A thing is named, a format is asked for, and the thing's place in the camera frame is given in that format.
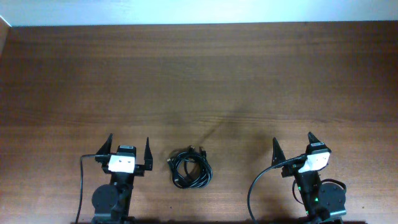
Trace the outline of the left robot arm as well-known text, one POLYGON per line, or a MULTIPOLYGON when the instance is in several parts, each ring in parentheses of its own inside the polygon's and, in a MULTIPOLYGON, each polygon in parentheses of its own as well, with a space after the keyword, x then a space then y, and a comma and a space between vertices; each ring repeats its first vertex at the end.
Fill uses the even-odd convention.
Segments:
POLYGON ((105 174, 111 176, 108 184, 99 186, 93 193, 91 202, 95 209, 92 223, 135 223, 129 215, 134 178, 143 177, 153 169, 153 156, 149 140, 144 149, 144 163, 137 164, 135 146, 120 145, 111 152, 113 135, 95 154, 95 161, 101 164, 105 174))

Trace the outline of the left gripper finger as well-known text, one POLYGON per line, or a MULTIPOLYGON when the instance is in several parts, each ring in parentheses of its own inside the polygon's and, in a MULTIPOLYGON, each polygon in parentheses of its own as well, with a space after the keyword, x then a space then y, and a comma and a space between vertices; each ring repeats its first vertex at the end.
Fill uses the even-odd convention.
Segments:
POLYGON ((149 138, 146 139, 146 145, 144 150, 144 165, 145 166, 153 165, 153 156, 150 150, 149 138))
POLYGON ((111 145, 113 141, 113 133, 111 133, 105 143, 100 147, 100 149, 97 151, 96 155, 98 156, 103 156, 103 155, 108 155, 111 152, 111 145))

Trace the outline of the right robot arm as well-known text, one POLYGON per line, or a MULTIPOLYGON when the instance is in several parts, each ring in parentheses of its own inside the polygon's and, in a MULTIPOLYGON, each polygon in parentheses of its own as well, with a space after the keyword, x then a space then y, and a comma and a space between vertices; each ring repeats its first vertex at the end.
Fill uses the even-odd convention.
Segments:
POLYGON ((320 178, 319 172, 328 165, 331 149, 313 133, 303 154, 286 159, 276 138, 272 140, 272 166, 281 168, 283 178, 293 177, 293 189, 298 189, 306 216, 300 223, 342 223, 346 215, 346 185, 338 180, 320 178))

